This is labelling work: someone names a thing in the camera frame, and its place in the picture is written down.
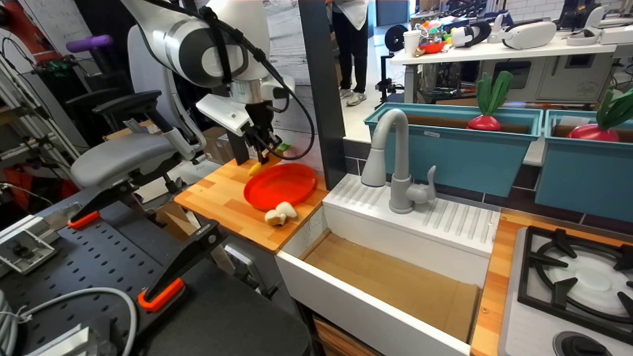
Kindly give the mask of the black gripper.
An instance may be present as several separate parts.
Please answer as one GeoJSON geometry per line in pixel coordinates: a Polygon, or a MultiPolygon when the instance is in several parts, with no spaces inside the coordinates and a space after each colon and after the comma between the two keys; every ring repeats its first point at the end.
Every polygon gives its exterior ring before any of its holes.
{"type": "Polygon", "coordinates": [[[267,102],[247,104],[245,110],[251,118],[251,126],[247,128],[245,142],[255,151],[257,161],[265,161],[265,153],[257,138],[267,140],[267,147],[271,153],[281,153],[282,138],[273,132],[273,126],[271,126],[273,110],[269,108],[269,104],[267,102]]]}

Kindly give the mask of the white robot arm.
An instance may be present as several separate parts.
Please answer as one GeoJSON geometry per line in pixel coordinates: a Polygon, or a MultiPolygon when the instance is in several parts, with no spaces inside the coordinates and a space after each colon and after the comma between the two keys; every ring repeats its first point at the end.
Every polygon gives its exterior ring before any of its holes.
{"type": "Polygon", "coordinates": [[[205,88],[195,108],[239,136],[265,161],[282,140],[271,126],[275,98],[288,80],[269,60],[263,0],[207,0],[186,9],[170,0],[120,0],[152,56],[180,78],[205,88]]]}

